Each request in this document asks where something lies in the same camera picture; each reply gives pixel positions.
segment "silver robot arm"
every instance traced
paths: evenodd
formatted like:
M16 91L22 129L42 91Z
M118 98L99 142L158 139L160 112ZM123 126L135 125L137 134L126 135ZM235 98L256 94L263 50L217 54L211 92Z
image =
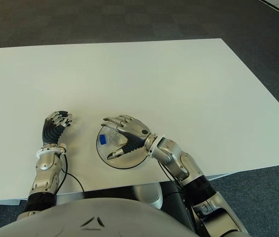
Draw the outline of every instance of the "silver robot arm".
M108 117L104 121L102 126L110 127L128 139L128 143L112 152L108 159L145 146L148 156L157 159L185 190L198 235L248 236L246 228L222 195L213 189L194 159L178 144L164 136L152 134L141 121L130 116Z
M49 115L42 131L43 147L37 151L36 177L31 187L24 212L18 220L34 215L56 204L59 191L60 157L66 159L66 145L58 145L58 139L72 122L72 114L56 111Z

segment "white table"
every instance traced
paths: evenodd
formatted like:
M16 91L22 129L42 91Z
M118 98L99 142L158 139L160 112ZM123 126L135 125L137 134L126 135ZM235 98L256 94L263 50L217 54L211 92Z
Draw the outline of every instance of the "white table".
M279 165L279 103L221 39L0 49L0 199L27 197L56 110L74 115L60 142L85 190L167 180L154 159L118 170L99 158L105 116L166 134L206 175ZM60 193L74 192L68 177Z

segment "blue object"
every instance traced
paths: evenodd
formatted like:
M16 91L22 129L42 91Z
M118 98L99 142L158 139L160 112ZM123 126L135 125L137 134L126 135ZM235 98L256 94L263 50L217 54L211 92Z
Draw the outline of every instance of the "blue object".
M104 134L101 134L101 135L99 136L99 138L100 138L100 144L101 144L101 145L105 145L105 144L106 144L105 135L104 135Z

